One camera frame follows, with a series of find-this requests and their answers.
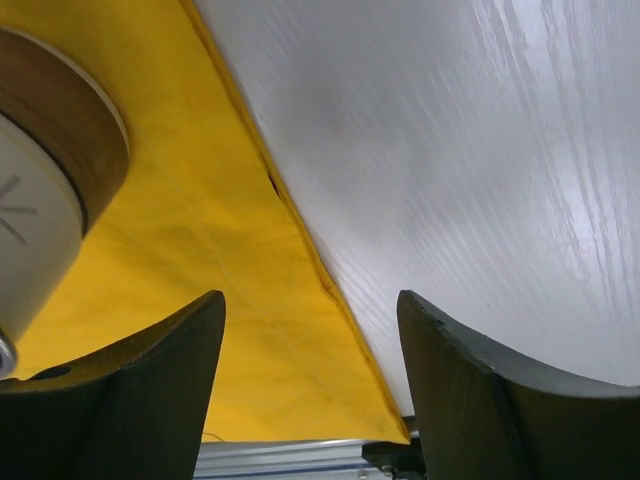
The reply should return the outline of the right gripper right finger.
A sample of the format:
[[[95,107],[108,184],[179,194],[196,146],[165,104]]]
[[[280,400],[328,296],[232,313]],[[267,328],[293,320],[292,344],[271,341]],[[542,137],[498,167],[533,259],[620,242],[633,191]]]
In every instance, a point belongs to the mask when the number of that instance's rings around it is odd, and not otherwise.
[[[430,479],[636,479],[639,390],[570,373],[397,299]]]

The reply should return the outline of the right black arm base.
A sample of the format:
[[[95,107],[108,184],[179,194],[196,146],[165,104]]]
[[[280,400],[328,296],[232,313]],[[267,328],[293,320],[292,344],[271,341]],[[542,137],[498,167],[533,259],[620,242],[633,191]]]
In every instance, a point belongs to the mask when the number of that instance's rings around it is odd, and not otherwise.
[[[412,438],[409,444],[366,443],[361,448],[361,456],[370,466],[389,479],[425,480],[428,478],[419,438]]]

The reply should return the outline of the yellow printed cloth mat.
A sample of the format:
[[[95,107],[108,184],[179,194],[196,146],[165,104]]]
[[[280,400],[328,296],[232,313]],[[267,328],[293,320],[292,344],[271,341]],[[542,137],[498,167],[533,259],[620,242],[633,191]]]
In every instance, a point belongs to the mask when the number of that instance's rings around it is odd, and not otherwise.
[[[210,290],[226,325],[207,441],[408,438],[225,62],[190,1],[5,1],[124,118],[126,181],[19,344],[29,378]]]

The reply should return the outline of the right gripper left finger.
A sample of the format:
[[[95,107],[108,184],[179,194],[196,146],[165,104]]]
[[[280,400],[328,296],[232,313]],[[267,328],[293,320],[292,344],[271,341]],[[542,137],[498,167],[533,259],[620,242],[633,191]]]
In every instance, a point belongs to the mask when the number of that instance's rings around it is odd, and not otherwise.
[[[2,478],[192,478],[225,315],[210,291],[91,354],[2,381]]]

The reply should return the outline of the white paper cup brown sleeve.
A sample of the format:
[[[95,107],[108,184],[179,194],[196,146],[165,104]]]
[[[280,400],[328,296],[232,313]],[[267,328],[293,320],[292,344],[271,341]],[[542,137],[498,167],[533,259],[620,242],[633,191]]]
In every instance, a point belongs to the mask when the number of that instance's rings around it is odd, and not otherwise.
[[[43,40],[1,29],[1,375],[127,176],[117,107]]]

